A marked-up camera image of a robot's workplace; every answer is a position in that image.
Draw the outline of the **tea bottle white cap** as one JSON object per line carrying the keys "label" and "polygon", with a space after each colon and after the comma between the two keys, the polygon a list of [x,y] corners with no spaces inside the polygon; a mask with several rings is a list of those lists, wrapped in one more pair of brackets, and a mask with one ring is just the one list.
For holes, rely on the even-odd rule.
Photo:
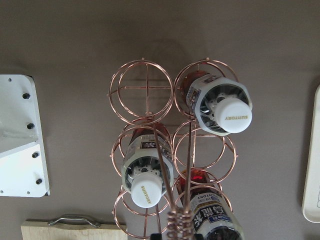
{"label": "tea bottle white cap", "polygon": [[180,89],[190,114],[208,133],[241,133],[252,122],[252,100],[242,83],[196,70],[186,75]]}

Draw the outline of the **cream rabbit tray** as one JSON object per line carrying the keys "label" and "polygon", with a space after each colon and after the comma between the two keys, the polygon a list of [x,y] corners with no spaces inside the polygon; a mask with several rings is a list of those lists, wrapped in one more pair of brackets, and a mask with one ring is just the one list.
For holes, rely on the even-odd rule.
{"label": "cream rabbit tray", "polygon": [[320,89],[314,97],[308,163],[302,200],[302,213],[306,220],[320,222]]}

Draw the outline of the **copper wire bottle basket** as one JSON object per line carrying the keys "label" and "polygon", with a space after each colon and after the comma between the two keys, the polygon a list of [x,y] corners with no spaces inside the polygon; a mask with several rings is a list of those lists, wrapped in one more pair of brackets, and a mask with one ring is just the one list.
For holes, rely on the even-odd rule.
{"label": "copper wire bottle basket", "polygon": [[[165,90],[168,89],[170,91],[168,101],[164,105],[164,107],[158,112],[152,113],[150,111],[150,100],[149,96],[145,97],[146,100],[146,113],[144,115],[139,115],[134,111],[130,110],[124,103],[121,97],[122,90],[145,90],[147,93],[153,88],[149,84],[149,77],[145,77],[145,85],[144,86],[121,86],[122,79],[125,74],[130,70],[137,66],[145,66],[145,68],[153,67],[162,72],[165,78],[168,81],[167,86],[156,86],[157,90]],[[187,170],[194,170],[195,166],[195,152],[196,152],[196,139],[202,137],[201,134],[197,133],[199,127],[196,123],[192,121],[192,119],[188,119],[186,122],[182,123],[174,134],[165,135],[162,131],[156,128],[156,123],[160,122],[171,110],[173,104],[176,104],[176,91],[179,90],[179,86],[176,85],[175,81],[172,80],[168,72],[159,64],[146,60],[144,58],[139,60],[133,60],[122,65],[113,75],[110,81],[110,86],[108,90],[108,98],[110,102],[110,106],[113,112],[126,123],[123,128],[121,134],[118,136],[117,140],[114,142],[113,147],[111,149],[111,153],[109,157],[111,158],[113,167],[116,173],[123,178],[125,175],[125,170],[120,168],[115,160],[115,151],[119,150],[121,157],[125,158],[125,152],[123,151],[122,141],[124,138],[128,138],[133,136],[135,130],[143,129],[143,130],[151,130],[155,136],[160,136],[164,142],[168,144],[169,147],[169,157],[172,161],[173,167],[169,168],[170,179],[164,180],[164,186],[166,192],[162,195],[162,198],[165,199],[166,203],[162,208],[159,208],[158,205],[154,206],[155,211],[149,212],[146,208],[145,212],[138,212],[131,208],[124,199],[124,195],[128,194],[124,183],[121,184],[119,193],[115,200],[112,215],[115,221],[116,226],[124,232],[128,237],[132,237],[136,240],[161,240],[163,238],[163,234],[166,234],[167,239],[169,240],[199,240],[201,239],[200,234],[191,235],[191,215],[187,213],[187,209],[185,207],[178,207],[177,202],[185,195],[185,192],[179,194],[179,196],[175,199],[173,195],[174,187],[177,185],[178,177],[173,176],[173,172],[176,171],[180,178],[185,179],[187,184],[192,183],[190,176],[185,176],[182,174],[180,169],[178,168],[178,158],[177,151],[181,141],[184,138],[189,138],[190,144],[188,146],[188,157],[189,160],[185,164]],[[188,126],[189,131],[183,135],[179,134],[179,131]],[[135,216],[144,217],[144,225],[143,229],[146,230],[148,227],[148,218],[156,217],[157,219],[157,233],[152,233],[150,235],[136,235],[127,230],[124,225],[120,224],[117,215],[118,204],[122,203],[123,206]]]}

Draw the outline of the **bamboo cutting board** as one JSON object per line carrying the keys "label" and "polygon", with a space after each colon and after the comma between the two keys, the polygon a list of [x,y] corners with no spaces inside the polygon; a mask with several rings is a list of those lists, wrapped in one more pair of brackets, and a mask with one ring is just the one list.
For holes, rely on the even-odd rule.
{"label": "bamboo cutting board", "polygon": [[127,240],[125,225],[105,224],[83,215],[62,215],[51,220],[26,220],[24,240]]}

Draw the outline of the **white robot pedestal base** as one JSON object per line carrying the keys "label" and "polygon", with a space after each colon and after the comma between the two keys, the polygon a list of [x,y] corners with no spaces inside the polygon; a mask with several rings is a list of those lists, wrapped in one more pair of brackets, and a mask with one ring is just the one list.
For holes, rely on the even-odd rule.
{"label": "white robot pedestal base", "polygon": [[41,198],[50,193],[34,79],[0,76],[0,195]]}

